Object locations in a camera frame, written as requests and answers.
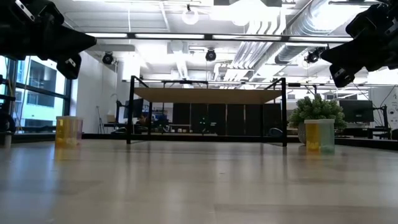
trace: floor plank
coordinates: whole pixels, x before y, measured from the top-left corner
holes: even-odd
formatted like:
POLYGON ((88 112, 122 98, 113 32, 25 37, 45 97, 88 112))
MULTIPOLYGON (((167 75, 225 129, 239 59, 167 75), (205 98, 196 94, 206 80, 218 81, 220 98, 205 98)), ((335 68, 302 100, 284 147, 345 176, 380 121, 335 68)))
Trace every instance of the floor plank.
POLYGON ((1 223, 396 223, 398 154, 84 140, 0 151, 1 223))

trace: wooden tabletop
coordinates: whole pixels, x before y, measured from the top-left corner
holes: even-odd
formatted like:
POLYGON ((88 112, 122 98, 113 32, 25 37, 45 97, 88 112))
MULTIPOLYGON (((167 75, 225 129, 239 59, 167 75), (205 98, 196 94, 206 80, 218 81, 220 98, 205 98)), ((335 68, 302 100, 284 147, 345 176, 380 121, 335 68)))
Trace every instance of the wooden tabletop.
POLYGON ((220 90, 201 88, 135 88, 134 93, 153 103, 252 104, 267 103, 280 90, 220 90))

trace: potted plant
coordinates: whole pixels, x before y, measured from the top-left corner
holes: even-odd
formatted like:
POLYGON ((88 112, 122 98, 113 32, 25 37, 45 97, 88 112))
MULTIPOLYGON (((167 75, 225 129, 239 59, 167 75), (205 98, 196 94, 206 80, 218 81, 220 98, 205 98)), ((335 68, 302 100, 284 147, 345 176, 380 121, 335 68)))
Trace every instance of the potted plant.
POLYGON ((337 105, 337 101, 322 100, 320 94, 315 95, 315 99, 311 100, 309 97, 300 99, 296 102, 297 108, 289 117, 289 126, 298 128, 298 138, 301 143, 306 142, 305 125, 306 119, 334 119, 335 128, 343 129, 346 123, 343 120, 343 109, 337 105))

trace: computer monitor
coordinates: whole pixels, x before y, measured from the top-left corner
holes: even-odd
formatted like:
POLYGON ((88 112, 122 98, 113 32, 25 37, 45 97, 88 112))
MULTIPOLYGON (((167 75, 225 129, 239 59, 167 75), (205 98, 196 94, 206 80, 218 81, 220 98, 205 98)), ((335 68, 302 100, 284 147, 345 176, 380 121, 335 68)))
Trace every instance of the computer monitor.
POLYGON ((370 100, 339 100, 346 122, 373 122, 373 102, 370 100))
MULTIPOLYGON (((124 118, 128 118, 129 117, 129 109, 128 109, 128 105, 129 105, 129 101, 126 101, 126 107, 124 109, 124 118)), ((133 104, 132 104, 132 117, 133 118, 138 118, 141 116, 142 114, 142 108, 144 106, 144 99, 136 99, 134 100, 133 104)))

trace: ceiling light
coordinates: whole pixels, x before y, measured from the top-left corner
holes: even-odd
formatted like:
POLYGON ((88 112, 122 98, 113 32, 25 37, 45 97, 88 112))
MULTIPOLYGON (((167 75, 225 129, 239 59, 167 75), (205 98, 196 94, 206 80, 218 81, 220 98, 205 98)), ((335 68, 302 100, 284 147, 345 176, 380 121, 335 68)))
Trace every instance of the ceiling light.
POLYGON ((215 40, 280 41, 281 36, 273 35, 213 35, 215 40))
POLYGON ((190 9, 190 5, 184 9, 181 15, 182 21, 188 25, 194 25, 199 21, 199 12, 196 9, 190 9))
POLYGON ((326 44, 343 44, 343 43, 352 41, 353 38, 352 37, 329 37, 329 36, 324 36, 324 37, 294 36, 294 37, 289 37, 287 40, 292 41, 292 42, 318 42, 318 43, 326 43, 326 44))
POLYGON ((161 80, 143 80, 144 83, 161 83, 161 80))
POLYGON ((209 84, 242 84, 242 82, 209 81, 209 84))
POLYGON ((270 85, 271 83, 247 82, 246 84, 250 84, 250 85, 270 85))
POLYGON ((314 44, 314 43, 286 43, 289 47, 327 47, 328 44, 314 44))
MULTIPOLYGON (((159 1, 151 0, 72 0, 72 1, 85 1, 85 2, 109 2, 109 3, 148 3, 158 4, 159 1)), ((201 1, 179 1, 179 0, 168 0, 163 1, 164 4, 201 4, 201 1)))
POLYGON ((126 33, 86 33, 86 34, 98 38, 127 38, 126 33))
POLYGON ((137 39, 204 39, 204 34, 136 34, 137 39))
POLYGON ((207 50, 207 47, 204 47, 204 46, 189 46, 189 48, 188 48, 189 50, 201 50, 201 51, 205 51, 205 50, 207 50))

